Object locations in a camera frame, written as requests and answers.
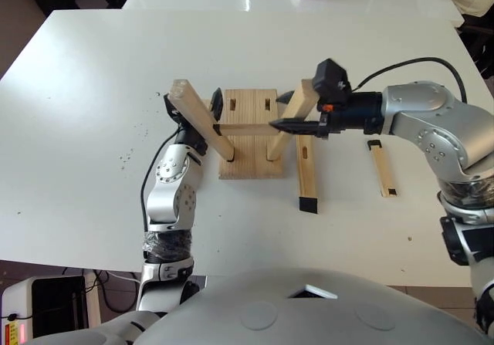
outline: wood plank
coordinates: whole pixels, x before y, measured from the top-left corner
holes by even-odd
[[[220,135],[277,135],[279,131],[268,123],[220,123],[215,129]]]
[[[305,119],[310,111],[316,106],[319,95],[312,88],[311,79],[303,79],[299,87],[293,93],[292,99],[283,112],[282,118],[302,118]],[[268,145],[268,160],[273,161],[278,158],[288,145],[292,134],[279,133]]]
[[[276,90],[226,90],[221,124],[267,124],[278,118]],[[235,146],[232,162],[220,161],[220,179],[264,179],[283,176],[282,158],[268,161],[269,137],[228,137]]]
[[[387,153],[382,147],[381,141],[369,140],[367,142],[367,146],[369,147],[372,158],[374,159],[374,166],[376,167],[379,187],[381,188],[381,195],[383,197],[397,197],[398,193],[396,192],[396,187],[394,186],[394,180],[391,175]]]
[[[213,125],[218,122],[187,80],[174,80],[168,99],[206,139],[209,146],[216,149],[225,160],[233,159],[235,152],[233,143],[227,137],[222,137],[216,133]]]
[[[314,138],[310,135],[296,136],[299,209],[317,214],[316,165],[313,144]]]

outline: floor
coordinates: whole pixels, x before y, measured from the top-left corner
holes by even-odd
[[[79,0],[81,8],[105,8],[101,0]],[[0,78],[4,75],[17,55],[22,51],[45,17],[33,0],[0,0]],[[486,81],[494,96],[494,77]],[[63,267],[39,266],[6,262],[0,260],[0,294],[3,290],[31,276],[59,275]],[[67,274],[80,274],[80,269],[69,269]],[[134,284],[112,278],[107,283],[108,300],[118,307],[128,306],[134,297]],[[473,296],[469,288],[395,287],[410,296],[457,316],[474,326]],[[108,321],[118,314],[106,306],[101,307],[102,321]]]
[[[32,276],[53,276],[62,274],[64,268],[60,266],[41,266],[36,264],[24,264],[20,262],[7,262],[0,260],[0,295],[3,291],[23,279]],[[114,272],[121,276],[129,276],[129,273]],[[81,269],[67,269],[66,274],[79,275]],[[107,289],[107,298],[111,306],[124,308],[132,303],[134,298],[135,286],[132,282],[124,281],[111,277],[105,285]],[[474,296],[472,290],[468,287],[396,287],[394,289],[402,291],[410,296],[420,299],[426,303],[443,309],[444,311],[457,316],[460,320],[475,326],[473,319],[474,313]],[[106,322],[119,316],[112,312],[103,301],[100,294],[100,312],[101,321]]]

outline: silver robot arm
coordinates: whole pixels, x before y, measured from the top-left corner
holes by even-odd
[[[319,121],[284,119],[271,124],[291,134],[322,138],[360,129],[365,134],[395,135],[415,144],[438,178],[438,198],[446,211],[440,222],[448,254],[457,264],[470,266],[477,323],[494,337],[492,114],[457,100],[443,86],[428,81],[389,86],[382,93],[355,93],[345,70],[331,59],[318,65],[313,86],[320,95]]]
[[[156,183],[147,198],[146,259],[137,308],[172,311],[192,274],[191,229],[196,191],[202,178],[201,156],[186,144],[172,144],[157,165]]]
[[[415,144],[438,177],[448,253],[457,264],[470,266],[476,318],[494,337],[492,114],[460,102],[443,86],[418,82],[386,88],[382,115],[382,133]]]

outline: black cable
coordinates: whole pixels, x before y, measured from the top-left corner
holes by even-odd
[[[93,281],[93,285],[90,287],[90,288],[86,288],[84,290],[82,290],[82,292],[77,295],[76,297],[74,297],[73,299],[71,299],[71,302],[73,300],[77,300],[79,299],[80,297],[82,296],[85,296],[87,295],[88,293],[90,293],[95,287],[98,287],[99,285],[97,285],[96,283],[98,282],[98,280],[100,281],[100,275],[103,271],[100,271],[99,273],[96,271],[96,270],[93,270],[93,272],[95,273],[96,275],[96,278],[94,279]],[[51,308],[51,309],[45,309],[45,310],[40,310],[39,312],[36,312],[36,313],[33,313],[31,314],[30,316],[19,316],[17,313],[12,313],[12,314],[9,314],[7,316],[3,316],[2,319],[7,319],[9,322],[12,322],[14,320],[29,320],[31,318],[33,318],[34,316],[38,316],[40,314],[46,314],[46,313],[50,313],[50,312],[55,312],[57,310],[61,310],[61,309],[65,309],[67,306],[71,305],[71,303],[67,303],[66,305],[64,306],[58,306],[56,308]]]
[[[436,63],[439,63],[439,64],[443,65],[444,67],[446,67],[452,73],[453,77],[455,77],[456,83],[458,84],[458,88],[460,89],[460,96],[462,98],[462,102],[463,103],[467,103],[468,102],[467,99],[466,99],[465,85],[463,85],[463,80],[460,77],[460,74],[455,69],[455,67],[453,67],[453,65],[451,63],[449,63],[448,61],[444,61],[443,59],[438,58],[438,57],[421,57],[421,58],[409,59],[407,61],[396,63],[394,65],[391,65],[391,66],[385,67],[383,69],[380,69],[379,71],[377,71],[377,72],[373,73],[372,75],[369,75],[368,77],[366,77],[362,81],[362,83],[360,83],[360,84],[357,85],[357,88],[355,88],[354,90],[352,90],[352,92],[355,92],[356,90],[359,90],[362,86],[364,86],[365,84],[367,84],[374,77],[379,76],[382,73],[386,73],[387,71],[391,71],[392,69],[397,69],[398,67],[402,67],[402,66],[406,66],[406,65],[411,65],[412,63],[419,63],[419,62],[436,62]]]
[[[144,175],[142,185],[140,186],[140,210],[142,211],[142,219],[144,221],[145,232],[147,232],[147,214],[146,214],[146,205],[144,204],[144,189],[146,188],[147,179],[149,178],[149,174],[153,170],[154,163],[156,162],[157,157],[160,155],[161,150],[163,150],[163,147],[171,140],[171,138],[177,135],[179,131],[180,131],[180,127],[178,127],[177,130],[171,136],[165,139],[164,142],[161,144],[161,146],[157,149],[156,154],[154,154],[153,160],[151,161],[149,168],[146,171],[146,175]]]
[[[132,275],[132,277],[134,279],[137,279],[137,277],[134,273],[131,272],[130,274]],[[119,313],[119,314],[126,313],[129,310],[131,310],[136,305],[137,297],[139,294],[139,285],[137,284],[137,282],[134,282],[134,285],[135,285],[135,290],[134,290],[134,299],[132,300],[132,303],[127,308],[120,309],[120,308],[116,308],[115,306],[110,304],[110,302],[108,301],[108,297],[107,297],[107,289],[105,288],[104,283],[101,282],[101,284],[100,284],[101,293],[103,294],[103,301],[105,302],[105,305],[107,306],[107,308],[110,309],[112,312]]]

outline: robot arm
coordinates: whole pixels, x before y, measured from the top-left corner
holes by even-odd
[[[328,59],[313,79],[319,121],[277,120],[282,131],[314,135],[346,129],[389,134],[415,144],[438,177],[443,238],[451,259],[470,266],[477,320],[494,320],[494,117],[460,102],[443,86],[415,82],[382,93],[354,93],[347,74]]]

